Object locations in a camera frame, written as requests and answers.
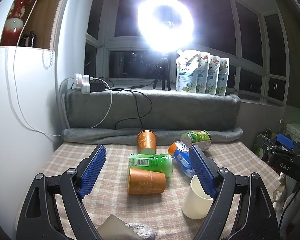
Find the orange cup lying front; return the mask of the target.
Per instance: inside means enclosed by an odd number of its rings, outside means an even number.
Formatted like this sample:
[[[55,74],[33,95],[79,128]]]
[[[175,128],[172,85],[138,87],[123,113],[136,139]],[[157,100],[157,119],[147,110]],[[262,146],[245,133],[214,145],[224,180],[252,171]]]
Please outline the orange cup lying front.
[[[166,177],[161,172],[129,169],[128,194],[157,194],[163,193],[166,188]]]

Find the white cabinet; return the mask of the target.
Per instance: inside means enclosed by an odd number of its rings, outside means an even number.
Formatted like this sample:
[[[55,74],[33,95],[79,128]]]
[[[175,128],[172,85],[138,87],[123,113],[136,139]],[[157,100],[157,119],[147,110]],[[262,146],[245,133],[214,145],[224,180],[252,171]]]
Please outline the white cabinet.
[[[0,48],[0,226],[8,235],[59,132],[53,53]]]

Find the red white vase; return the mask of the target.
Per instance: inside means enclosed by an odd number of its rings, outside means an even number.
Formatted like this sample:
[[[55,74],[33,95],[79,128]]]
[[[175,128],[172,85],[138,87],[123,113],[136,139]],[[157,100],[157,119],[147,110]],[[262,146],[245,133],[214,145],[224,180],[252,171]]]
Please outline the red white vase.
[[[31,0],[14,0],[1,36],[1,46],[15,46],[19,35],[23,29],[24,22],[21,19],[25,14],[25,6],[30,4]]]

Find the orange cup near blanket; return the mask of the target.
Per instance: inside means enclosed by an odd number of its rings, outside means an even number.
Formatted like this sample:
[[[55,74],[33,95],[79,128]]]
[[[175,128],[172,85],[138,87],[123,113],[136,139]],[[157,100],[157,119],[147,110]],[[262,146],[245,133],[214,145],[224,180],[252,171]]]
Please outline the orange cup near blanket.
[[[143,130],[137,136],[139,153],[154,155],[157,146],[157,137],[153,131]]]

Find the grey folded blanket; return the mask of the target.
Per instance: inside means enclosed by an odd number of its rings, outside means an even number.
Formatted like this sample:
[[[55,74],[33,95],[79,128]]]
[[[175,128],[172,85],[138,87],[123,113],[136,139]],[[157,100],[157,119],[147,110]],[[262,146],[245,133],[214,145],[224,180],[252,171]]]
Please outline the grey folded blanket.
[[[80,144],[137,145],[137,135],[151,130],[158,145],[168,145],[187,131],[207,131],[212,142],[238,140],[236,127],[240,99],[177,91],[104,91],[82,94],[67,91],[64,114],[66,142]]]

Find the plaid beige table cloth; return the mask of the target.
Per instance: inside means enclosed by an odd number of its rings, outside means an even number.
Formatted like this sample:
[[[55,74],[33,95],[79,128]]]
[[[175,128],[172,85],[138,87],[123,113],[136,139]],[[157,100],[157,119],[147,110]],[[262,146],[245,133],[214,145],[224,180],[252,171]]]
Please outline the plaid beige table cloth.
[[[96,145],[63,143],[37,173],[47,177],[63,174],[75,168],[82,159],[89,157]],[[126,223],[142,223],[157,232],[156,239],[193,239],[204,219],[186,217],[181,206],[186,197],[190,178],[174,161],[173,173],[167,178],[166,189],[159,194],[127,193],[128,157],[138,151],[137,146],[106,145],[107,158],[91,193],[83,199],[83,204],[93,224],[98,228],[110,215],[115,215]],[[212,143],[205,151],[208,158],[219,167],[226,167],[233,174],[249,176],[258,173],[270,195],[279,186],[279,175],[259,159],[242,142]],[[62,196],[56,195],[57,210],[65,235],[76,239],[67,218]],[[230,234],[235,220],[239,196],[233,198],[221,238]]]

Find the white refill pouch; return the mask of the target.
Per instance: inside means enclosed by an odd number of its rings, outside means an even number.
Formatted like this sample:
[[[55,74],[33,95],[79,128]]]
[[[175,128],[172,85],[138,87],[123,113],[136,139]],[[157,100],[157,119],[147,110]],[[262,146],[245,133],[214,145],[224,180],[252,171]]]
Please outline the white refill pouch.
[[[206,94],[211,94],[211,95],[216,94],[220,62],[221,62],[220,56],[210,55],[209,69],[207,72],[206,91],[205,91]]]
[[[197,87],[197,69],[201,59],[200,51],[178,51],[177,64],[177,91],[195,93]]]
[[[229,58],[221,58],[216,95],[225,96],[229,77]]]
[[[209,64],[210,64],[210,53],[201,52],[199,67],[196,69],[196,73],[197,73],[196,93],[205,94]]]

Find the green white drink carton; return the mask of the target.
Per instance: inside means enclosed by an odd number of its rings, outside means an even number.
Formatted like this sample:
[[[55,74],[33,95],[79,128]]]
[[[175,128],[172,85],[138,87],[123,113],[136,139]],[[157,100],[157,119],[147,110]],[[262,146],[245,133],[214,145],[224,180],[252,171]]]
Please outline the green white drink carton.
[[[193,145],[198,145],[198,147],[204,151],[211,146],[211,136],[207,131],[188,131],[181,135],[180,140],[190,148]]]

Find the cream white plastic cup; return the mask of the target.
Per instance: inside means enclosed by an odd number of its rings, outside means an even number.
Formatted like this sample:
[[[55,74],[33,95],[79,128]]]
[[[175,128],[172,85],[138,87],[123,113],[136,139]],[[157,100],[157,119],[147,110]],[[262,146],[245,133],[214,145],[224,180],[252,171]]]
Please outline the cream white plastic cup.
[[[183,214],[190,219],[205,218],[213,203],[213,199],[205,193],[199,179],[194,175],[182,205]]]

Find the blue Arctic Ocean can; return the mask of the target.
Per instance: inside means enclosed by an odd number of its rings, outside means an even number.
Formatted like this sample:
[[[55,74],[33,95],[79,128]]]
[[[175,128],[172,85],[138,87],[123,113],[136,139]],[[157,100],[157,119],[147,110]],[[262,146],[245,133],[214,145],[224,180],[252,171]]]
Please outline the blue Arctic Ocean can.
[[[172,155],[183,173],[192,178],[196,173],[189,158],[189,148],[182,142],[176,141],[168,148],[168,154]]]

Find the black power adapter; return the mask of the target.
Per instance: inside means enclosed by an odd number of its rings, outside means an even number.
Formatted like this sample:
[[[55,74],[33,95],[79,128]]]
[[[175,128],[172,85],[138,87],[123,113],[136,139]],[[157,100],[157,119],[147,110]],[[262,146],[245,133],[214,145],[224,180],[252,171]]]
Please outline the black power adapter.
[[[95,80],[90,82],[90,92],[103,92],[106,90],[106,85],[103,81]]]

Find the black tripod stand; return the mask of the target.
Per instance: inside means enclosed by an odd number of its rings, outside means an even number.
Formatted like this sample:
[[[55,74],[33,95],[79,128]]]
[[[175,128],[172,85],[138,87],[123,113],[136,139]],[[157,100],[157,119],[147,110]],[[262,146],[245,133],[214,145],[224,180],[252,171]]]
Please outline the black tripod stand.
[[[167,53],[162,53],[161,59],[155,65],[155,69],[156,76],[153,82],[153,89],[156,89],[158,81],[161,80],[161,89],[165,90],[167,88],[167,90],[170,91],[170,64]]]

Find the white power strip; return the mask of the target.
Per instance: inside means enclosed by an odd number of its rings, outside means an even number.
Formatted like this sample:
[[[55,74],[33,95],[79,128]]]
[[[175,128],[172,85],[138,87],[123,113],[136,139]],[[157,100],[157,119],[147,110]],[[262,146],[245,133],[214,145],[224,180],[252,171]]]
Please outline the white power strip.
[[[82,94],[90,94],[90,76],[79,73],[74,74],[74,88],[79,88]]]

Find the green plastic bottle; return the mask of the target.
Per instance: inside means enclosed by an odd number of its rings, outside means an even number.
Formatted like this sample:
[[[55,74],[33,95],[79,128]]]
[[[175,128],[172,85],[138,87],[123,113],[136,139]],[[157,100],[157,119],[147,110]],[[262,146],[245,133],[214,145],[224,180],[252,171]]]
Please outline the green plastic bottle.
[[[169,154],[131,154],[128,166],[140,170],[161,172],[166,177],[171,177],[173,173],[173,159]]]

